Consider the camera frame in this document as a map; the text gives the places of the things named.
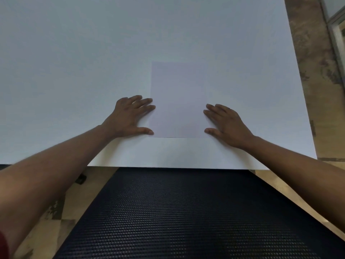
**red sleeve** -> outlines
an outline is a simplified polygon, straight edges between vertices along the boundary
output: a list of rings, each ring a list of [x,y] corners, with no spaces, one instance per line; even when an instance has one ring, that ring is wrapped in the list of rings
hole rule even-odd
[[[0,232],[0,259],[9,259],[9,249],[5,236]]]

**floor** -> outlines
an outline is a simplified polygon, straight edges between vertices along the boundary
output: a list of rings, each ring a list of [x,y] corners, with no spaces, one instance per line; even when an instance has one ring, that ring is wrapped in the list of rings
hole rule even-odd
[[[285,0],[303,83],[310,125],[320,160],[345,169],[345,96],[318,0]],[[116,171],[89,167],[83,185],[73,186],[41,217],[16,259],[50,259],[97,193]],[[270,171],[255,174],[345,240],[345,234],[316,213]]]

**right hand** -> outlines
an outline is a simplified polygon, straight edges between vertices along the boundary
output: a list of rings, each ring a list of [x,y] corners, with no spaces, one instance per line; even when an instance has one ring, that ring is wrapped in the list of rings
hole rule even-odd
[[[255,138],[248,127],[242,122],[238,113],[221,105],[207,104],[204,114],[214,122],[218,129],[206,128],[205,133],[213,135],[228,145],[245,149]]]

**white table surface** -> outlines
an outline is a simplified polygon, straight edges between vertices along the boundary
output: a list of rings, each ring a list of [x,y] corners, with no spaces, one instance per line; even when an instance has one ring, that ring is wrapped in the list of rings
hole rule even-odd
[[[284,0],[0,0],[0,33],[2,164],[101,124],[121,97],[150,97],[153,61],[206,63],[209,103],[316,157]],[[90,165],[265,168],[211,137],[146,135]]]

